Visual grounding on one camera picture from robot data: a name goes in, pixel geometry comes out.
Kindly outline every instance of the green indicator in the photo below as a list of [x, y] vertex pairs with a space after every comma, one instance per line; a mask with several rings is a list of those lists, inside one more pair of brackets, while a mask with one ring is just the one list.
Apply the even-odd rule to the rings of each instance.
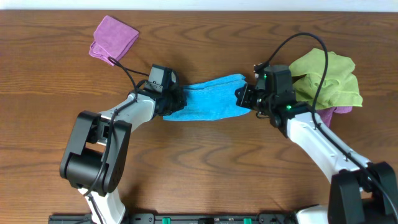
[[162, 224], [171, 224], [172, 219], [171, 218], [163, 218], [162, 219]]
[[243, 224], [251, 224], [251, 218], [244, 218]]

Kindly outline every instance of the blue cloth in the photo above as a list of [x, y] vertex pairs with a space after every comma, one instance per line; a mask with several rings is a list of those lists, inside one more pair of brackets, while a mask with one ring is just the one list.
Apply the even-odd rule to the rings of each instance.
[[235, 91], [246, 81], [241, 74], [228, 75], [205, 83], [184, 86], [187, 105], [170, 116], [167, 121], [215, 121], [223, 118], [241, 116], [250, 109], [236, 105]]

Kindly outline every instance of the yellow-green towel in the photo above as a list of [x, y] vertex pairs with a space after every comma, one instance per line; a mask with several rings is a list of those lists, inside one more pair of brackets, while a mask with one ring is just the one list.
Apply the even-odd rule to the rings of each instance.
[[[328, 72], [315, 109], [362, 106], [363, 99], [359, 94], [358, 81], [352, 74], [355, 69], [354, 62], [349, 57], [334, 52], [328, 52], [328, 57]], [[312, 49], [293, 62], [289, 68], [293, 77], [305, 75], [293, 84], [297, 101], [307, 101], [312, 105], [325, 68], [325, 53], [319, 49]]]

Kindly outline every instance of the wooden tabletop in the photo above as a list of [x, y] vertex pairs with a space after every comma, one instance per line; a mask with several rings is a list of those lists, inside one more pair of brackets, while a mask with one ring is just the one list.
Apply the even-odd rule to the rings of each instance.
[[[170, 67], [183, 84], [233, 73], [253, 83], [253, 64], [288, 36], [319, 35], [353, 59], [364, 99], [362, 108], [334, 115], [331, 129], [398, 170], [398, 14], [0, 11], [0, 223], [89, 212], [58, 169], [78, 113], [112, 108], [132, 88], [120, 68], [88, 55], [105, 15], [140, 31], [125, 66]], [[314, 47], [295, 39], [274, 62], [290, 64]], [[131, 135], [119, 191], [130, 211], [257, 213], [325, 204], [329, 183], [301, 148], [250, 113], [143, 124]]]

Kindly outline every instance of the cloth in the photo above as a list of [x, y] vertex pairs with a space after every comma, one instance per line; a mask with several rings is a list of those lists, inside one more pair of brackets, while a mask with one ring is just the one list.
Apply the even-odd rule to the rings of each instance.
[[184, 109], [163, 116], [167, 121], [215, 121], [244, 115], [250, 109], [236, 105], [235, 90], [242, 88], [246, 82], [241, 74], [228, 75], [223, 78], [184, 86], [187, 105]]
[[[358, 81], [352, 74], [355, 69], [354, 62], [334, 52], [328, 52], [328, 57], [328, 71], [315, 109], [362, 106], [363, 99], [359, 94]], [[319, 49], [312, 49], [290, 65], [293, 77], [305, 75], [293, 84], [297, 101], [307, 101], [312, 105], [324, 68], [325, 53]]]
[[330, 127], [331, 117], [333, 116], [333, 113], [344, 114], [344, 113], [349, 113], [352, 110], [353, 110], [352, 106], [334, 106], [324, 110], [317, 110], [317, 113], [321, 117], [324, 124]]
[[94, 32], [94, 42], [88, 53], [113, 66], [108, 57], [120, 60], [138, 36], [139, 33], [135, 29], [110, 16], [105, 16]]

